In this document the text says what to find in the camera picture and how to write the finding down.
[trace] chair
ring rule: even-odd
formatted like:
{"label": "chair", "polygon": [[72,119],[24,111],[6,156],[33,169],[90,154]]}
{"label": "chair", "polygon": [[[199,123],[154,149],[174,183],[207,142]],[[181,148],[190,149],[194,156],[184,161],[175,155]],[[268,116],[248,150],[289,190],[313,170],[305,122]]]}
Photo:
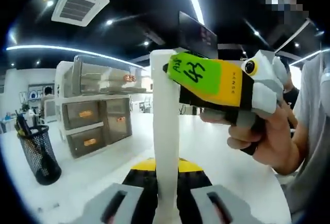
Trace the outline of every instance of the chair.
{"label": "chair", "polygon": [[44,103],[44,118],[41,118],[45,124],[57,121],[55,100],[48,99]]}

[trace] gray sleeve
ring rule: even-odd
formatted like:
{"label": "gray sleeve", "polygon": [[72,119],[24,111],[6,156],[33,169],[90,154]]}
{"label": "gray sleeve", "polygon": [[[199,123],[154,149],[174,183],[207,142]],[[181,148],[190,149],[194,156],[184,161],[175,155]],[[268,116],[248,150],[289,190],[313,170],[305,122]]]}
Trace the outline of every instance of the gray sleeve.
{"label": "gray sleeve", "polygon": [[310,95],[308,89],[308,76],[309,70],[307,65],[304,65],[301,75],[301,88],[295,106],[293,108],[293,114],[298,123],[303,124],[306,128],[309,127],[309,113],[310,113]]}

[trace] camera lens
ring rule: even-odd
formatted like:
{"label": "camera lens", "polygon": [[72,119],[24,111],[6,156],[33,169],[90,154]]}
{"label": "camera lens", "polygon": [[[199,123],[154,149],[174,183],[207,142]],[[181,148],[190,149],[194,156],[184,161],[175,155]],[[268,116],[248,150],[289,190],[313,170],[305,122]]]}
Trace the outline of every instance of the camera lens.
{"label": "camera lens", "polygon": [[255,64],[253,61],[249,61],[245,65],[245,72],[251,74],[254,70]]}

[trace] hand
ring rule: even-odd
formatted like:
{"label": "hand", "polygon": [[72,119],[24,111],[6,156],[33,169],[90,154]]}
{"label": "hand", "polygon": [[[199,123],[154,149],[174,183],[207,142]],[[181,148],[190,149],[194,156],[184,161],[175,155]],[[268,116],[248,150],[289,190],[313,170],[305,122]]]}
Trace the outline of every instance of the hand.
{"label": "hand", "polygon": [[[289,157],[291,149],[290,127],[285,110],[276,108],[273,115],[264,117],[266,120],[266,131],[264,134],[253,133],[249,128],[230,126],[227,140],[228,145],[233,149],[247,148],[253,142],[260,141],[253,158],[265,165],[272,167],[282,166]],[[216,119],[201,114],[201,119],[209,123],[228,124],[224,119]]]}

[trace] white pole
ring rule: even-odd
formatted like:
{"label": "white pole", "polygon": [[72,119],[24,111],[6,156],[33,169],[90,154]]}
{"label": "white pole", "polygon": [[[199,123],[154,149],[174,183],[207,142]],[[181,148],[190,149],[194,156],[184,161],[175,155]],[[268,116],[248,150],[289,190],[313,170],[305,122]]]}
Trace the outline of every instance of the white pole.
{"label": "white pole", "polygon": [[174,50],[150,53],[158,207],[153,224],[181,223],[176,206],[179,160],[179,85],[163,71]]}

